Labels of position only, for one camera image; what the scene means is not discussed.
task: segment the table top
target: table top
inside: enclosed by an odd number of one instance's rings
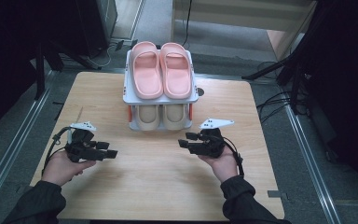
[[[220,182],[211,167],[180,148],[185,133],[199,133],[207,118],[232,119],[220,128],[243,157],[245,179],[256,189],[255,198],[277,218],[284,212],[266,142],[257,116],[250,84],[245,81],[196,78],[204,95],[193,104],[193,125],[181,131],[136,132],[129,127],[128,106],[123,102],[124,75],[81,72],[76,80],[53,136],[71,123],[90,121],[97,131],[92,140],[110,143],[118,151],[62,187],[66,208],[59,218],[113,220],[227,220]],[[66,134],[62,135],[63,147]],[[40,180],[51,145],[34,173],[31,185]]]

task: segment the beige slipper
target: beige slipper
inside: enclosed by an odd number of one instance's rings
[[[167,130],[184,129],[187,122],[186,105],[164,105],[162,122]]]
[[[156,130],[159,126],[158,105],[137,105],[136,123],[141,131]]]

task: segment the human hand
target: human hand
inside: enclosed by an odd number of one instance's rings
[[[232,151],[228,147],[223,149],[223,153],[219,158],[209,156],[199,156],[199,158],[212,167],[214,175],[216,175],[221,183],[232,176],[238,175],[237,163],[235,162]]]
[[[62,186],[70,181],[74,175],[83,174],[83,170],[95,164],[96,161],[72,162],[69,160],[66,151],[60,151],[50,158],[42,180]]]

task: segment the black sleeve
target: black sleeve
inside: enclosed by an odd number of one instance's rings
[[[20,197],[3,223],[58,223],[65,205],[60,186],[39,181]]]
[[[273,216],[267,208],[258,203],[255,196],[255,188],[242,176],[233,176],[220,186],[225,196],[223,214],[231,223],[271,224],[289,221],[279,220]]]

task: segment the shoe rack shelf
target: shoe rack shelf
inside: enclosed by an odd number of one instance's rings
[[[199,99],[199,93],[197,89],[197,85],[195,82],[195,76],[194,76],[194,68],[193,63],[191,59],[191,54],[188,50],[186,50],[186,53],[188,55],[188,59],[190,62],[190,71],[191,71],[191,94],[189,97],[185,99],[171,99],[168,96],[166,96],[164,93],[159,96],[157,99],[152,100],[146,100],[141,99],[135,94],[135,87],[134,87],[134,80],[133,75],[131,74],[130,69],[130,53],[129,50],[127,52],[127,61],[126,61],[126,69],[124,73],[124,89],[123,89],[123,101],[126,105],[129,106],[129,126],[134,131],[141,131],[141,128],[138,126],[136,122],[136,109],[138,105],[159,105],[159,114],[162,117],[162,107],[164,105],[185,105],[185,111],[186,111],[186,125],[183,129],[190,128],[192,125],[192,104],[196,103]],[[164,131],[167,130],[166,127],[163,124],[162,118],[160,118],[160,124],[156,128],[158,131]]]

